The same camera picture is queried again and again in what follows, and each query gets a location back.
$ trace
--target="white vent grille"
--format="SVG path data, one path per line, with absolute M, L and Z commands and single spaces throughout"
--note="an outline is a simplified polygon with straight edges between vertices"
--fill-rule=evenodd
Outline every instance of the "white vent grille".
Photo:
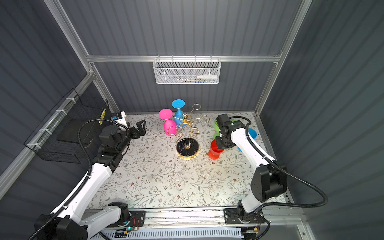
M 158 84 L 217 84 L 220 77 L 220 59 L 211 61 L 153 61 Z
M 241 229 L 231 227 L 207 227 L 207 228 L 169 228 L 169 229 L 139 229 L 127 234 L 127 237 L 114 237 L 116 230 L 104 230 L 103 233 L 110 239 L 181 239 L 181 238 L 209 238 L 226 237 L 241 239 Z M 91 239 L 103 239 L 97 234 Z

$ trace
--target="yellow label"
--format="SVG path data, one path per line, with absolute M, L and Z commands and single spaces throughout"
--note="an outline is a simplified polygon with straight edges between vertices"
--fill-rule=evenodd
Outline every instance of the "yellow label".
M 104 116 L 105 116 L 105 109 L 104 109 L 103 112 L 101 113 L 100 118 L 101 118 L 101 119 L 104 119 Z

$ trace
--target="metal beam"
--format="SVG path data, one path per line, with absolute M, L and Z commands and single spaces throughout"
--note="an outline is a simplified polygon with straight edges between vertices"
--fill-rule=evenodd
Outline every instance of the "metal beam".
M 128 55 L 90 55 L 86 59 L 92 63 L 131 62 L 150 63 L 159 58 L 161 61 L 210 61 L 220 59 L 221 62 L 273 62 L 280 61 L 280 55 L 265 56 L 128 56 Z
M 111 112 L 118 113 L 120 110 L 115 100 L 113 99 L 112 94 L 109 92 L 96 66 L 93 63 L 91 63 L 91 65 L 92 65 L 92 70 L 96 75 L 96 78 L 93 80 L 93 83 L 95 84 L 96 88 L 99 90 L 101 97 L 108 100 L 109 109 L 111 110 Z
M 87 60 L 88 51 L 85 48 L 83 42 L 81 41 L 79 35 L 77 34 L 74 26 L 71 23 L 71 20 L 69 19 L 68 15 L 65 13 L 65 10 L 63 6 L 61 5 L 59 0 L 44 0 L 45 4 L 47 5 L 48 9 L 50 10 L 51 14 L 55 18 L 57 24 L 63 31 L 65 37 L 67 38 L 68 42 L 71 44 L 73 50 L 75 51 L 77 57 L 80 59 L 83 67 L 88 72 L 89 70 L 92 70 L 95 72 L 98 79 L 94 80 L 94 84 L 97 87 L 97 89 L 100 92 L 100 95 L 102 98 L 105 98 L 108 100 L 109 108 L 110 110 L 115 113 L 119 111 L 119 108 L 113 99 L 112 95 L 107 89 L 107 86 L 105 85 L 102 77 L 100 76 L 99 72 L 97 71 L 95 66 L 92 66 L 90 62 Z
M 283 48 L 281 50 L 280 61 L 272 69 L 272 72 L 268 78 L 268 81 L 265 84 L 263 93 L 259 99 L 259 102 L 257 103 L 255 112 L 256 112 L 256 115 L 258 115 L 258 116 L 260 115 L 261 111 L 263 110 L 263 107 L 264 107 L 265 102 L 269 96 L 269 93 L 271 92 L 272 87 L 273 87 L 277 77 L 279 76 L 280 70 L 281 70 L 281 68 L 282 68 L 282 66 L 283 66 L 283 64 L 287 58 L 287 55 L 288 55 L 288 53 L 292 47 L 293 41 L 295 40 L 296 35 L 299 32 L 300 26 L 303 23 L 303 20 L 305 18 L 305 15 L 308 12 L 308 9 L 309 9 L 311 3 L 312 3 L 312 0 L 302 0 L 301 1 L 299 10 L 295 16 L 295 19 L 291 25 L 291 28 L 288 32 L 287 38 L 286 38 L 284 45 L 283 45 Z
M 135 209 L 145 211 L 144 228 L 181 228 L 181 227 L 247 227 L 252 223 L 225 224 L 223 209 L 227 207 L 178 207 Z M 86 210 L 83 219 L 101 210 Z M 301 208 L 265 207 L 264 217 L 271 221 L 271 225 L 302 225 L 307 223 Z
M 95 75 L 92 71 L 90 71 L 83 80 L 79 83 L 79 85 L 75 88 L 75 91 L 72 91 L 67 99 L 57 108 L 64 109 L 65 106 L 71 101 L 70 98 L 74 98 L 77 94 L 82 94 L 87 87 L 91 84 Z M 57 117 L 59 112 L 55 111 L 55 113 L 46 121 L 43 125 L 42 129 L 47 128 L 53 120 Z M 36 141 L 36 139 L 40 138 L 42 131 L 38 131 L 36 135 L 32 138 L 31 142 Z M 31 151 L 29 148 L 24 147 L 23 150 L 17 155 L 17 157 L 13 160 L 13 162 L 7 167 L 7 169 L 0 176 L 0 199 L 4 196 L 4 194 L 8 191 L 8 189 L 12 186 L 12 184 L 16 181 L 19 175 L 23 172 L 32 158 L 35 156 L 35 153 Z

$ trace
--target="black panel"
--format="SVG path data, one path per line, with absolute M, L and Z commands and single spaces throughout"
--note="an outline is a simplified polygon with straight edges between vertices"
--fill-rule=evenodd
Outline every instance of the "black panel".
M 304 209 L 316 239 L 382 234 L 383 12 L 383 1 L 315 0 L 261 114 L 277 159 L 329 197 Z M 319 200 L 289 183 L 296 202 Z

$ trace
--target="plastic cup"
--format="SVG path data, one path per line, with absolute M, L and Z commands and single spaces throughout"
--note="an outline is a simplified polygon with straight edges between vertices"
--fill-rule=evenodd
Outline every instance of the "plastic cup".
M 159 118 L 164 119 L 164 132 L 168 136 L 174 136 L 175 133 L 177 132 L 177 124 L 173 121 L 170 120 L 169 118 L 172 117 L 172 110 L 168 108 L 164 108 L 159 112 Z
M 218 132 L 215 133 L 215 134 L 214 134 L 214 139 L 216 139 L 217 136 L 220 136 L 220 133 L 218 133 Z
M 216 160 L 219 158 L 220 154 L 224 151 L 224 149 L 218 149 L 217 148 L 217 144 L 216 144 L 216 140 L 214 139 L 212 142 L 211 142 L 211 149 L 209 150 L 208 152 L 208 156 L 210 159 L 212 160 Z

